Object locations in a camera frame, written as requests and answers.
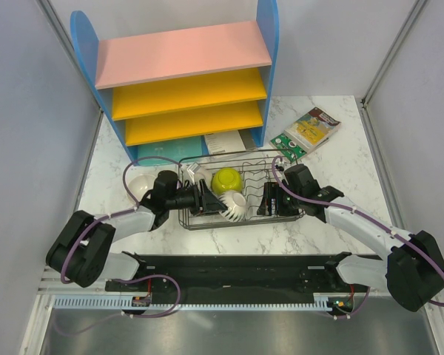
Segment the white teal leaf bowl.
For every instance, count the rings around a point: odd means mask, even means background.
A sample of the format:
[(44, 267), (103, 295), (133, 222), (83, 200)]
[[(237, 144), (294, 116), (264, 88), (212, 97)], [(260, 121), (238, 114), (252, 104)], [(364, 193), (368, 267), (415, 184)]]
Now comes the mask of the white teal leaf bowl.
[(225, 220), (235, 223), (245, 218), (247, 204), (245, 197), (235, 190), (229, 190), (219, 196), (219, 200), (227, 207), (225, 211), (220, 211)]

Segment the lime green bowl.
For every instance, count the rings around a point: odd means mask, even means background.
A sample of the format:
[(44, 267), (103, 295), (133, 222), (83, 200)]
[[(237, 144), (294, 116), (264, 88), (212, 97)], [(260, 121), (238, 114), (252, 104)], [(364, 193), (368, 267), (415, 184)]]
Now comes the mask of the lime green bowl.
[(212, 191), (216, 195), (234, 190), (236, 192), (242, 192), (243, 180), (241, 174), (233, 168), (219, 169), (212, 178)]

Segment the grey wire dish rack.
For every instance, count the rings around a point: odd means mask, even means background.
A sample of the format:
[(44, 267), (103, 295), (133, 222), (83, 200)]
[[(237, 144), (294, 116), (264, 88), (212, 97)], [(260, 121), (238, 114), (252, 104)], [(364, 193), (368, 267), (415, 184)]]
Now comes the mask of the grey wire dish rack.
[(276, 182), (272, 174), (273, 158), (279, 155), (276, 149), (259, 149), (247, 152), (223, 153), (216, 155), (201, 155), (197, 157), (183, 158), (180, 160), (183, 166), (198, 163), (201, 167), (215, 174), (222, 168), (237, 170), (243, 180), (242, 195), (246, 199), (246, 216), (240, 222), (229, 222), (219, 213), (202, 214), (193, 216), (189, 210), (181, 210), (178, 213), (179, 223), (187, 230), (217, 229), (232, 226), (250, 226), (267, 223), (285, 223), (296, 221), (304, 216), (300, 209), (300, 215), (292, 217), (258, 216), (257, 210), (263, 197), (263, 185), (266, 182)]

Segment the small plain white bowl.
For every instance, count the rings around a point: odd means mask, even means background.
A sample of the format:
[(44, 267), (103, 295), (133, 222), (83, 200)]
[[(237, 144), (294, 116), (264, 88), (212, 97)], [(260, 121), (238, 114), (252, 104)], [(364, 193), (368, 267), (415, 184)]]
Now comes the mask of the small plain white bowl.
[(201, 166), (199, 166), (194, 173), (195, 182), (197, 184), (199, 184), (199, 182), (201, 180), (203, 180), (208, 188), (211, 188), (212, 177), (213, 177), (213, 174), (209, 170), (207, 170)]

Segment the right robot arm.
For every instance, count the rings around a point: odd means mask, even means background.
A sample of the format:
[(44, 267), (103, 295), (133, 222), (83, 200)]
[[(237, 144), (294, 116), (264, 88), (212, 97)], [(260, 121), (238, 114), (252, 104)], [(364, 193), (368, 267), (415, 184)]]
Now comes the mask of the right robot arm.
[(341, 291), (348, 284), (358, 284), (387, 291), (412, 312), (427, 303), (444, 307), (444, 258), (431, 234), (394, 227), (359, 208), (335, 187), (320, 187), (302, 163), (281, 171), (280, 159), (272, 161), (278, 205), (289, 211), (303, 210), (350, 234), (376, 254), (374, 259), (341, 255), (324, 272), (329, 289)]

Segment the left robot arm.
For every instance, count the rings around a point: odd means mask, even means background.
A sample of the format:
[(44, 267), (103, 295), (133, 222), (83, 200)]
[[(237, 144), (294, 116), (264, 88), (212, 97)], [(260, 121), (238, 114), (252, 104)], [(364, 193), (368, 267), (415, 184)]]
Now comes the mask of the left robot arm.
[(180, 187), (177, 174), (164, 170), (135, 207), (101, 217), (74, 212), (47, 252), (45, 263), (60, 273), (64, 283), (86, 288), (100, 277), (113, 241), (154, 231), (167, 221), (170, 211), (183, 209), (203, 214), (226, 212), (228, 207), (204, 180)]

